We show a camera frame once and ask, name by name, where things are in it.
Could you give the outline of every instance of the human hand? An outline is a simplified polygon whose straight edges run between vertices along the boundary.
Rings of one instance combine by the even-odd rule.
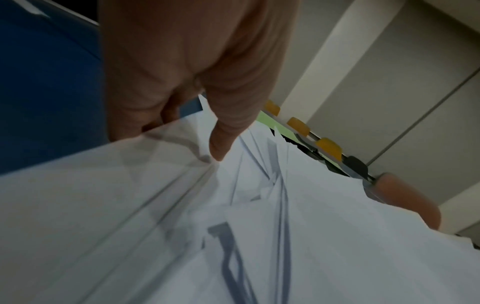
[[[104,0],[99,17],[109,138],[179,118],[205,88],[222,160],[277,80],[300,0]]]

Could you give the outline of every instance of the blue surface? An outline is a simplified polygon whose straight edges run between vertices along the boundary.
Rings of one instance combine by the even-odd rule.
[[[0,174],[108,142],[98,33],[37,6],[50,19],[0,1]],[[196,99],[180,113],[201,110]]]

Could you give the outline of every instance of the hand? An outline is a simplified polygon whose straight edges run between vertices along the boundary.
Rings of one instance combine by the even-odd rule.
[[[179,118],[205,88],[222,160],[274,87],[300,0],[104,0],[100,30],[111,140]]]

